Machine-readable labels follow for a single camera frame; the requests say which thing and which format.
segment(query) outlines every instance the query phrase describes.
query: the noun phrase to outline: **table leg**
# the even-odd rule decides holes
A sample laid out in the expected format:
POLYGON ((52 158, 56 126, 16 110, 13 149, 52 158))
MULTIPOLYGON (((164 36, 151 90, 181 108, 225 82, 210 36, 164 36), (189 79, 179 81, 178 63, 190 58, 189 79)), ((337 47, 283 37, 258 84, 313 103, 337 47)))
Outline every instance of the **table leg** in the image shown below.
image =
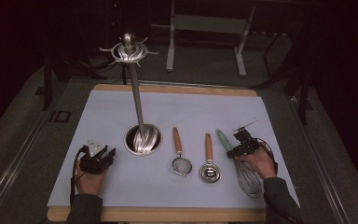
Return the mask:
POLYGON ((242 58, 242 50, 243 50, 243 46, 245 45, 246 37, 249 34, 249 30, 251 28, 254 14, 255 14, 255 6, 252 7, 248 19, 246 20, 245 27, 243 28, 241 42, 237 47, 234 48, 235 58, 237 60, 238 72, 240 74, 240 77, 246 77, 245 65, 243 64, 243 58, 242 58))
POLYGON ((175 1, 171 1, 171 25, 170 25, 170 46, 168 48, 167 66, 165 69, 167 72, 173 70, 173 59, 175 56, 175 1))

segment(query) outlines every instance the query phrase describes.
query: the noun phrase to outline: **metal pole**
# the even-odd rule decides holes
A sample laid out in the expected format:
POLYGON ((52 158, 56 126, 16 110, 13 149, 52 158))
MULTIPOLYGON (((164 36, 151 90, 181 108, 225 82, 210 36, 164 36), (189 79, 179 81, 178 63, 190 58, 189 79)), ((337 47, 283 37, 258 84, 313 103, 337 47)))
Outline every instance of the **metal pole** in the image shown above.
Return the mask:
POLYGON ((133 100, 135 102, 136 117, 138 118, 139 132, 142 141, 145 140, 144 116, 142 115, 141 97, 139 94, 138 77, 136 76, 135 63, 129 63, 133 100))

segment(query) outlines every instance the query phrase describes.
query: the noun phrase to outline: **table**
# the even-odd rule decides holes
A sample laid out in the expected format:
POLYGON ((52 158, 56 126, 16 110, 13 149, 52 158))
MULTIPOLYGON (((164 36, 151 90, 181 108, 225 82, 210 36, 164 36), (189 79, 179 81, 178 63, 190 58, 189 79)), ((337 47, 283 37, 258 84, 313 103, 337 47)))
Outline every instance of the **table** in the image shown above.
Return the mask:
POLYGON ((172 0, 171 23, 170 23, 170 45, 168 48, 166 70, 168 72, 171 72, 173 70, 173 60, 175 54, 175 42, 174 42, 175 29, 205 31, 205 32, 220 32, 220 33, 228 33, 228 34, 241 34, 241 42, 234 49, 234 51, 237 60, 239 75, 240 77, 245 77, 246 71, 245 71, 245 66, 243 64, 242 50, 246 38, 249 34, 249 29, 251 27, 254 14, 255 14, 255 6, 252 6, 246 20, 175 14, 175 0, 172 0))
MULTIPOLYGON (((97 85, 96 91, 130 91, 130 86, 97 85)), ((204 89, 204 88, 178 88, 141 86, 141 92, 164 92, 180 94, 205 94, 224 96, 254 96, 256 93, 249 90, 232 89, 204 89)), ((280 163, 280 171, 287 172, 284 162, 280 163)), ((70 211, 69 206, 51 206, 48 210, 48 219, 52 221, 66 220, 70 211)), ((264 208, 186 208, 186 207, 104 207, 102 221, 257 221, 265 219, 264 208)))

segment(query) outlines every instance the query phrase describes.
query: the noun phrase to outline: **metal rod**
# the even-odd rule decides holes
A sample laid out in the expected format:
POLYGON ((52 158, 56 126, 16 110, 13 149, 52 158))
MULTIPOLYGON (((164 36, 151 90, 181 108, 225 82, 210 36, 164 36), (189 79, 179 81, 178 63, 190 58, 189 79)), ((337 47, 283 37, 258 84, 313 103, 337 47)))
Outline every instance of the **metal rod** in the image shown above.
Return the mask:
POLYGON ((145 140, 144 117, 142 115, 141 97, 139 94, 138 77, 136 76, 135 63, 129 63, 133 101, 135 102, 136 117, 138 118, 139 132, 142 141, 145 140))
POLYGON ((243 50, 243 46, 245 45, 245 41, 246 41, 246 37, 248 37, 248 34, 249 34, 249 30, 251 28, 251 25, 252 25, 252 20, 253 20, 253 17, 255 15, 255 6, 253 6, 251 8, 251 11, 248 15, 248 20, 246 21, 245 23, 245 27, 243 28, 243 33, 242 33, 242 38, 241 38, 241 42, 240 44, 238 45, 237 47, 237 54, 241 54, 242 53, 242 50, 243 50))

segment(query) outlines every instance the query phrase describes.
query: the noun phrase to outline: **whisk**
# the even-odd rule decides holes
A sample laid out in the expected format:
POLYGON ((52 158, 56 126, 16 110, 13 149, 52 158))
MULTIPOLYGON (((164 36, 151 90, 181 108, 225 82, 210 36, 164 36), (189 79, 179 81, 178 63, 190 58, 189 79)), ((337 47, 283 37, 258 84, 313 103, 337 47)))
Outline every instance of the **whisk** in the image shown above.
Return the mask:
MULTIPOLYGON (((226 151, 231 151, 233 149, 232 145, 228 142, 226 136, 222 131, 216 129, 216 134, 222 143, 226 151)), ((237 170, 238 181, 240 183, 241 189, 252 198, 261 196, 262 187, 260 180, 258 179, 255 172, 252 170, 249 162, 247 161, 237 161, 235 159, 235 168, 237 170)))

